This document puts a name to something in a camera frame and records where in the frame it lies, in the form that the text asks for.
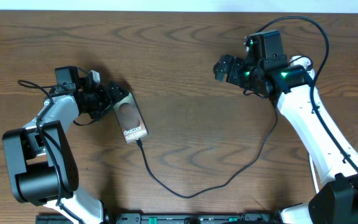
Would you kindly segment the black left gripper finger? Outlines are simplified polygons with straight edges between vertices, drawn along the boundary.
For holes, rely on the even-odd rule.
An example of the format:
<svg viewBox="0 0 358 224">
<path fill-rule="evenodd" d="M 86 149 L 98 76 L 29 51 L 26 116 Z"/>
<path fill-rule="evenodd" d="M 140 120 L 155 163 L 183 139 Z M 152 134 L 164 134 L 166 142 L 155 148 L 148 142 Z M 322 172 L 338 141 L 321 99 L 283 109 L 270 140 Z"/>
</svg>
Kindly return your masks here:
<svg viewBox="0 0 358 224">
<path fill-rule="evenodd" d="M 129 95 L 129 92 L 121 88 L 116 82 L 110 81 L 108 85 L 108 94 L 111 101 L 121 101 Z"/>
<path fill-rule="evenodd" d="M 105 109 L 95 112 L 93 119 L 94 120 L 100 120 L 102 117 L 106 116 L 112 110 L 113 110 L 113 105 L 109 105 Z"/>
</svg>

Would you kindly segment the smartphone with Galaxy screen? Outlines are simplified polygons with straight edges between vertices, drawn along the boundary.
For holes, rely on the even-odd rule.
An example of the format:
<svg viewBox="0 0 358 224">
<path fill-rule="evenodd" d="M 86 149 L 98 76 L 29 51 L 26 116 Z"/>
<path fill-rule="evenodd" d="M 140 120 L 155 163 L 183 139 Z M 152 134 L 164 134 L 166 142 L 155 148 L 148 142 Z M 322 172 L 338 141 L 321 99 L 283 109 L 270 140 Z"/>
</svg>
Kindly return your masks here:
<svg viewBox="0 0 358 224">
<path fill-rule="evenodd" d="M 127 144 L 149 135 L 135 97 L 131 92 L 116 103 L 113 109 Z"/>
</svg>

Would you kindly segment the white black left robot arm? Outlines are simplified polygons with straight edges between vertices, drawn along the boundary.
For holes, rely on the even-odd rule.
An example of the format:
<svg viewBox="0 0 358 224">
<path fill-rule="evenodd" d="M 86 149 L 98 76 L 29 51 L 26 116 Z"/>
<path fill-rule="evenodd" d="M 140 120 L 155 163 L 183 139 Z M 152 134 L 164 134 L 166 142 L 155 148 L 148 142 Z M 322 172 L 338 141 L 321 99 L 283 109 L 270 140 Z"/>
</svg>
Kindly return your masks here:
<svg viewBox="0 0 358 224">
<path fill-rule="evenodd" d="M 94 70 L 85 77 L 80 71 L 75 66 L 56 68 L 57 82 L 49 87 L 18 81 L 46 97 L 32 121 L 2 136 L 11 190 L 18 202 L 51 208 L 73 223 L 114 223 L 104 203 L 80 187 L 66 133 L 79 115 L 86 113 L 95 123 L 129 92 L 114 81 L 101 83 Z"/>
</svg>

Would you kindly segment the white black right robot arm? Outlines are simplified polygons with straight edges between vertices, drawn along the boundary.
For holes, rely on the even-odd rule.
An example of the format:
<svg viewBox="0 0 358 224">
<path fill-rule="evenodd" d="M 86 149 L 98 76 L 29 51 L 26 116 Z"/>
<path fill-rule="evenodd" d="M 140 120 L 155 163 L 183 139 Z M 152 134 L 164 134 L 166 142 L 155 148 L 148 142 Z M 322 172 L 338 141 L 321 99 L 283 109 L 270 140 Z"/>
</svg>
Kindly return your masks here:
<svg viewBox="0 0 358 224">
<path fill-rule="evenodd" d="M 304 62 L 287 62 L 279 31 L 246 37 L 245 59 L 223 55 L 213 67 L 220 82 L 227 81 L 268 98 L 286 117 L 311 156 L 322 189 L 310 200 L 280 211 L 284 223 L 358 223 L 358 174 L 344 160 L 318 116 L 358 168 L 358 153 L 326 111 L 311 87 L 313 69 Z"/>
</svg>

